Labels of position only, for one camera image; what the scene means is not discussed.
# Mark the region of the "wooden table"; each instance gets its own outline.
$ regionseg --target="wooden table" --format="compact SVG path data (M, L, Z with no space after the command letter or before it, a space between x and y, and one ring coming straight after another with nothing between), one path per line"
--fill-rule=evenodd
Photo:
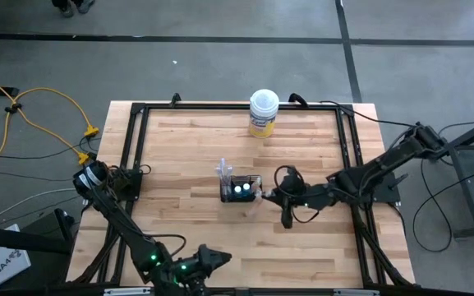
M99 148L99 159L109 165L120 163L130 108L128 101L111 102ZM354 104L354 108L377 116L373 104ZM235 174L262 175L264 189L274 186L274 171L282 164L296 165L308 183L325 182L325 176L343 168L334 113L280 111L274 134L267 139L251 136L248 120L249 113L241 110L152 110L141 163L149 164L153 171L144 176L134 221L147 234L186 236L187 245L178 256L189 257L202 243L230 252L232 260L212 274L206 281L208 286L361 287L352 218L346 205L326 208L311 223L294 222L293 229L284 229L280 209L273 203L265 201L255 216L245 217L242 213L251 204L220 202L214 171L225 157ZM356 121L366 162L384 152L384 146L377 123L359 116ZM347 121L344 123L349 131ZM349 132L347 137L351 144ZM131 147L131 159L135 146ZM381 247L413 282L401 220L387 205L375 204L373 211ZM308 209L297 209L296 213L301 219L313 214ZM91 263L104 243L106 228L107 221L100 213L94 209L84 213L67 280L75 279ZM175 238L162 241L170 251L181 243ZM371 252L367 251L367 257L376 280ZM128 249L125 262L122 285L143 285Z

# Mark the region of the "shoe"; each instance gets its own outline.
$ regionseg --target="shoe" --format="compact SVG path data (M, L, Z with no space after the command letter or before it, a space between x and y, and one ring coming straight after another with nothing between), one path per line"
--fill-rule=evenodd
M94 4L94 0L83 0L80 6L76 6L78 12L81 14L86 14L89 12L90 7Z
M72 10L72 5L70 3L67 4L67 7L58 9L63 17L69 18L74 16L74 11Z

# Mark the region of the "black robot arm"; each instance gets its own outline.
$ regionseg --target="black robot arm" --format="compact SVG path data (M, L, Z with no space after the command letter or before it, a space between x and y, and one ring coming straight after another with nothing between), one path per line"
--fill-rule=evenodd
M291 228L292 208L306 206L322 210L338 201L347 204L361 204L370 201L369 192L382 181L383 177L394 169L414 158L429 158L442 150L444 140L431 127L417 124L410 128L403 140L379 155L367 164L346 168L327 177L328 182L316 185L304 183L295 167L284 165L275 172L275 181L280 169L286 168L288 174L283 181L263 198L283 208L282 222L285 228Z
M204 280L210 277L215 269L229 262L231 254L210 250L202 244L193 256L174 261L167 248L153 236L144 234L119 206L109 178L107 166L94 162L74 175L74 185L78 193L92 202L94 208L125 239L131 249L132 262L143 282L146 284L151 281L157 296L209 295ZM100 256L97 256L98 260L95 260L76 282L85 282L92 278L99 266Z

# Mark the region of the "yellow extension cord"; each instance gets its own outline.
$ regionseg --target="yellow extension cord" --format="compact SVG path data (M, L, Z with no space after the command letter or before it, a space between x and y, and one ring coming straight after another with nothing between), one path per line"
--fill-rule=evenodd
M87 115L85 114L85 111L83 111L83 109L81 108L81 106L71 97L69 97L68 95L65 95L63 94L61 91L58 91L58 90L54 90L54 89L50 89L50 88L46 88L46 87L38 87L38 88L34 88L34 89L31 89L31 90L27 90L27 91L24 91L22 92L21 94L17 95L16 98L12 98L1 86L0 86L0 91L5 94L5 96L12 102L11 106L13 104L16 104L17 103L17 100L19 98L21 98L22 96L24 95L27 95L31 92L34 92L34 91L38 91L38 90L46 90L46 91L51 91L55 94L58 94L62 97L64 97L65 99L68 99L71 103L73 103L81 112L81 114L83 115L83 118L85 119L86 123L87 123L87 131L84 133L84 136L94 136L96 135L98 132L99 132L99 129L97 127L93 127L92 124L90 124L90 121L89 121L89 118L87 118ZM79 164L83 164L84 162L87 161L87 159L89 158L89 156L83 152L79 152L77 149L75 149L74 147L72 147L72 145L65 141L62 137L60 137L57 133L55 132L52 132L50 130L48 130L47 128L45 127L41 127L40 125L38 124L35 124L33 122L31 122L26 116L25 116L25 113L23 111L21 111L21 109L17 109L17 112L20 113L20 115L23 117L23 119L25 119L25 121L31 125L32 127L36 127L44 132L47 132L49 135L51 136L54 136L56 137L59 141L61 141L63 144L69 146L75 153L76 155L78 155L78 163ZM10 124L10 116L11 114L10 113L7 113L7 116L5 117L5 130L4 130L4 133L3 133L3 141L1 143L1 146L0 146L0 154L1 152L3 151L3 149L5 148L5 145L7 144L7 136L8 136L8 126Z

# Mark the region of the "gray floor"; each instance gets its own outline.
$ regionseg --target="gray floor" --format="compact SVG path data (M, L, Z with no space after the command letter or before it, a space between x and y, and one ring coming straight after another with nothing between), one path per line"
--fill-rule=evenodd
M0 0L0 30L105 35L340 37L333 0L98 0L86 16L62 19L47 0ZM343 0L352 38L474 39L474 1ZM354 46L363 102L375 103L380 118L439 129L474 120L474 48ZM113 99L247 99L270 88L287 99L297 92L311 101L352 102L342 45L91 43L0 40L0 84L26 90L59 89L73 96L103 127ZM77 143L85 123L56 95L23 99L30 119ZM0 98L0 142L7 99ZM401 131L381 126L388 145ZM464 128L448 130L450 139ZM14 116L5 155L46 155L63 149L58 141ZM50 160L0 160L0 170L44 178L69 178L78 169L71 152ZM412 216L427 197L412 161L398 170L410 177L400 185L402 211ZM456 180L452 169L427 164L432 190ZM0 175L0 210L37 192L70 187ZM10 219L75 194L60 193L7 213ZM461 190L440 199L455 229L472 226ZM81 200L62 207L76 216ZM37 213L18 219L25 225ZM420 239L440 247L447 229L433 205L417 223ZM419 248L411 231L408 246L416 281L425 287L474 292L474 238L455 242L443 253Z

